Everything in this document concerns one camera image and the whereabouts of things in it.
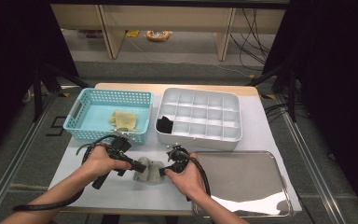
black controller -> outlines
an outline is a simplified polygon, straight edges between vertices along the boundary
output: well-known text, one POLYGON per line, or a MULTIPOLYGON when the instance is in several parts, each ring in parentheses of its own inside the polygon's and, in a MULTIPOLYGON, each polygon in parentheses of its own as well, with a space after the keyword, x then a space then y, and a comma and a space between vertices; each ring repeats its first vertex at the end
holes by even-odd
MULTIPOLYGON (((86 159, 89 157, 92 149, 95 148, 96 146, 98 146, 98 144, 93 143, 93 144, 91 144, 91 146, 89 146, 87 148, 87 151, 83 156, 82 163, 86 161, 86 159)), ((105 146, 106 152, 110 158, 112 158, 114 160, 119 160, 119 161, 126 161, 131 165, 130 170, 134 170, 139 173, 143 173, 146 169, 146 166, 141 164, 138 161, 135 161, 135 160, 129 158, 128 156, 126 156, 124 154, 130 147, 131 147, 131 144, 123 136, 116 137, 110 145, 105 146)), ((124 173, 126 172, 126 170, 121 170, 121 169, 115 169, 115 171, 117 171, 117 175, 119 175, 119 176, 123 176, 124 173)), ((92 183, 92 186, 95 189, 100 189, 101 186, 103 185, 103 182, 109 176, 109 174, 110 173, 107 173, 106 175, 102 175, 102 176, 98 177, 98 179, 95 180, 94 183, 92 183)))
POLYGON ((182 173, 189 160, 189 154, 187 150, 185 150, 181 146, 173 147, 171 151, 167 152, 168 161, 173 160, 174 163, 170 166, 159 169, 159 174, 161 176, 165 175, 165 169, 171 169, 176 173, 182 173))

black stand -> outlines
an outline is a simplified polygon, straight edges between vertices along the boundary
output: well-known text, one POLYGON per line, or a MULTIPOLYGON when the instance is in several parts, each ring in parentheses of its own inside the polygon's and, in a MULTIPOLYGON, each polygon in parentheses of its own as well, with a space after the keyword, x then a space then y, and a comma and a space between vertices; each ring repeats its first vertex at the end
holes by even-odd
POLYGON ((62 90, 61 85, 56 79, 56 75, 71 81, 80 88, 91 87, 78 77, 71 76, 52 64, 41 63, 36 67, 34 72, 34 121, 36 121, 43 112, 41 82, 46 86, 48 92, 59 92, 62 90))
MULTIPOLYGON (((307 7, 312 7, 310 9, 310 15, 306 19, 305 24, 300 28, 299 34, 294 41, 294 45, 291 47, 291 50, 289 50, 289 54, 287 55, 286 59, 282 62, 282 64, 277 65, 275 68, 263 74, 262 77, 254 79, 247 84, 247 86, 256 86, 268 80, 269 78, 276 76, 277 79, 272 85, 272 90, 276 93, 281 93, 285 87, 288 88, 289 90, 288 113, 292 118, 293 122, 296 122, 296 117, 295 117, 296 70, 299 64, 303 60, 305 60, 306 55, 310 50, 311 44, 313 42, 312 37, 317 32, 317 27, 321 20, 318 17, 318 15, 322 13, 321 10, 323 9, 323 4, 324 4, 324 0, 320 0, 316 4, 307 5, 307 7)), ((296 19, 295 16, 299 16, 300 13, 296 14, 295 10, 296 10, 295 7, 288 8, 286 10, 280 30, 285 25, 285 23, 295 20, 296 19)))

white tabletop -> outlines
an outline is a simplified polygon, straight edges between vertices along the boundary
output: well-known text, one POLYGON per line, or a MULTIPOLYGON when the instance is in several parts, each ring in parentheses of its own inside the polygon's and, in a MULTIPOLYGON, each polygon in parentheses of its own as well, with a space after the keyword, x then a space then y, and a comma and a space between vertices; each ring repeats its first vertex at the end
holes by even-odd
MULTIPOLYGON (((167 162, 166 145, 158 141, 154 128, 161 96, 161 94, 155 94, 145 144, 142 146, 132 145, 126 153, 134 160, 145 156, 153 161, 162 161, 164 165, 172 163, 171 161, 167 162)), ((294 212, 300 212, 301 205, 284 167, 282 156, 275 145, 260 99, 255 96, 239 96, 239 98, 242 139, 235 150, 271 152, 275 156, 287 185, 287 192, 294 212)), ((78 156, 76 156, 76 151, 85 143, 90 142, 71 139, 50 183, 50 188, 80 166, 85 149, 78 156)), ((186 149, 188 151, 210 150, 193 147, 186 147, 186 149)), ((63 211, 121 215, 192 216, 191 202, 186 201, 186 197, 176 189, 169 178, 165 177, 162 182, 157 184, 147 184, 132 180, 133 175, 134 171, 127 171, 123 176, 118 176, 117 172, 112 171, 100 189, 94 189, 91 185, 87 186, 83 195, 76 202, 65 207, 63 211)))

forearm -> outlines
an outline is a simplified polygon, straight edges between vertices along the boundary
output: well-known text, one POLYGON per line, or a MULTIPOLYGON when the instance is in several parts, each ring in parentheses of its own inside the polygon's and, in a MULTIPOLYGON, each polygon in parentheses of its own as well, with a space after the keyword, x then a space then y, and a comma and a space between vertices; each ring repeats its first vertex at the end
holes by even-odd
MULTIPOLYGON (((70 199, 85 188, 93 177, 79 168, 52 189, 28 204, 59 203, 70 199)), ((2 223, 49 223, 60 209, 46 211, 15 212, 2 223)))
POLYGON ((191 197, 191 200, 201 207, 212 219, 215 224, 240 224, 248 223, 236 214, 228 211, 220 203, 216 202, 209 195, 204 192, 195 194, 191 197))

floor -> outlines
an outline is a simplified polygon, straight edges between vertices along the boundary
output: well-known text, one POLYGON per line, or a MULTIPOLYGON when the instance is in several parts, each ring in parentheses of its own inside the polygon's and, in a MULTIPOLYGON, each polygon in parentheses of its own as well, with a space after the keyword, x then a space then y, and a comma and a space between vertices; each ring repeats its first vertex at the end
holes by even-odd
MULTIPOLYGON (((260 35, 259 42, 266 48, 262 52, 257 48, 259 43, 252 36, 249 37, 249 41, 254 47, 247 45, 246 48, 257 56, 255 59, 249 54, 240 53, 239 46, 234 42, 235 39, 242 46, 246 35, 234 34, 229 42, 226 60, 219 62, 213 42, 213 34, 171 32, 167 41, 156 43, 147 40, 145 32, 140 32, 137 37, 126 37, 118 57, 111 60, 107 56, 101 38, 86 38, 83 33, 74 30, 63 30, 62 33, 76 65, 79 66, 80 76, 89 75, 88 78, 92 80, 95 80, 95 77, 92 77, 91 73, 98 72, 82 70, 82 63, 103 63, 104 65, 113 63, 164 63, 172 66, 175 64, 203 64, 210 65, 217 71, 228 72, 228 76, 241 78, 246 83, 252 76, 260 76, 262 62, 265 61, 264 54, 268 54, 267 49, 270 48, 274 40, 274 35, 260 35)), ((271 131, 303 206, 303 211, 296 214, 289 223, 358 223, 358 199, 337 164, 327 156, 328 147, 319 135, 311 115, 307 113, 307 108, 303 104, 296 105, 297 122, 293 123, 282 111, 282 107, 275 106, 285 101, 285 95, 273 94, 270 90, 271 83, 273 83, 273 78, 260 84, 258 90, 262 95, 263 106, 270 109, 266 114, 271 131)), ((62 85, 69 86, 71 83, 63 80, 62 85)), ((296 98, 299 102, 301 102, 300 97, 298 95, 296 98)), ((62 105, 70 104, 60 104, 60 101, 74 100, 73 95, 69 97, 58 96, 49 111, 65 115, 65 111, 69 108, 62 108, 62 105)), ((17 149, 22 147, 23 139, 27 138, 28 130, 34 128, 31 122, 32 107, 31 101, 25 104, 21 111, 17 112, 19 113, 18 119, 10 124, 10 128, 7 130, 7 138, 0 146, 0 181, 2 181, 1 177, 8 172, 7 165, 10 164, 12 158, 16 157, 17 149)), ((47 116, 42 124, 43 133, 57 132, 50 127, 53 118, 47 116)), ((47 148, 47 146, 37 144, 38 137, 33 140, 34 147, 47 148)), ((47 189, 49 179, 38 178, 35 173, 46 176, 54 174, 69 138, 70 135, 63 133, 60 141, 48 143, 48 148, 54 148, 54 150, 31 150, 28 152, 19 170, 16 171, 18 173, 11 180, 12 183, 6 192, 6 196, 0 202, 0 220, 10 214, 11 206, 18 203, 19 198, 31 200, 47 189), (36 161, 34 159, 41 157, 48 158, 48 161, 36 161), (43 167, 47 167, 47 169, 37 171, 35 167, 38 163, 45 165, 43 167)), ((57 223, 78 223, 74 220, 81 220, 83 223, 101 223, 102 216, 59 214, 55 221, 57 223)))

